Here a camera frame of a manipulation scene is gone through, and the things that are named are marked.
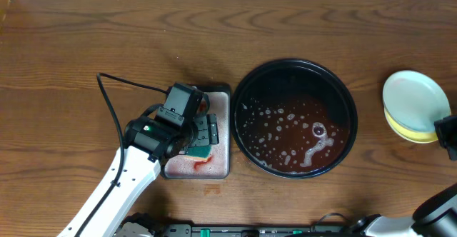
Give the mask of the green yellow sponge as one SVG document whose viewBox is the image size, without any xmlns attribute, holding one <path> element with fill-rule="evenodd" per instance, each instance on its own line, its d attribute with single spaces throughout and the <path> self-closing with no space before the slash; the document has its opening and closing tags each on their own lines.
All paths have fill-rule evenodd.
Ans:
<svg viewBox="0 0 457 237">
<path fill-rule="evenodd" d="M 211 155 L 211 146 L 197 146 L 188 148 L 186 156 L 199 160 L 206 161 Z"/>
</svg>

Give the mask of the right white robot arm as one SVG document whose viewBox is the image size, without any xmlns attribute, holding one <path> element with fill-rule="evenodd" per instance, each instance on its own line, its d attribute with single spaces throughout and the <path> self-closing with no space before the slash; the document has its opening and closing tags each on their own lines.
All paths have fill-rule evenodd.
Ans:
<svg viewBox="0 0 457 237">
<path fill-rule="evenodd" d="M 456 185 L 421 204 L 412 217 L 372 215 L 353 226 L 362 236 L 456 237 Z"/>
</svg>

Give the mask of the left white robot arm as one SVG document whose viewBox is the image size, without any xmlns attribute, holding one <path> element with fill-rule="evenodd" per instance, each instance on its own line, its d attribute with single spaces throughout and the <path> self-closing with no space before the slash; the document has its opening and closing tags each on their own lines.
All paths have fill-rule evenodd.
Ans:
<svg viewBox="0 0 457 237">
<path fill-rule="evenodd" d="M 144 143 L 152 119 L 140 116 L 129 125 L 141 127 L 136 140 L 117 150 L 111 169 L 60 236 L 113 236 L 140 194 L 158 176 L 169 179 L 220 179 L 229 174 L 230 119 L 228 112 L 208 114 L 193 124 L 207 130 L 173 158 L 157 158 Z"/>
</svg>

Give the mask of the yellow plate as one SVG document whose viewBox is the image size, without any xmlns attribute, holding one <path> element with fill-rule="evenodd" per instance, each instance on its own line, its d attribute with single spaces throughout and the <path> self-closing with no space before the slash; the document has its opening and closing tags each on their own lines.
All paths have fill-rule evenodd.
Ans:
<svg viewBox="0 0 457 237">
<path fill-rule="evenodd" d="M 438 140 L 435 132 L 418 132 L 410 130 L 397 123 L 390 113 L 384 109 L 384 116 L 391 129 L 401 138 L 414 143 L 432 143 Z"/>
</svg>

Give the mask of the light blue plate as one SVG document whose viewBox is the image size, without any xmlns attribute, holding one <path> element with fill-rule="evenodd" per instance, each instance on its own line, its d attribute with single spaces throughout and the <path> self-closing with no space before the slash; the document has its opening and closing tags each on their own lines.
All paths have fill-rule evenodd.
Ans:
<svg viewBox="0 0 457 237">
<path fill-rule="evenodd" d="M 383 85 L 383 105 L 396 123 L 416 132 L 435 131 L 434 122 L 451 115 L 443 89 L 417 71 L 398 71 Z"/>
</svg>

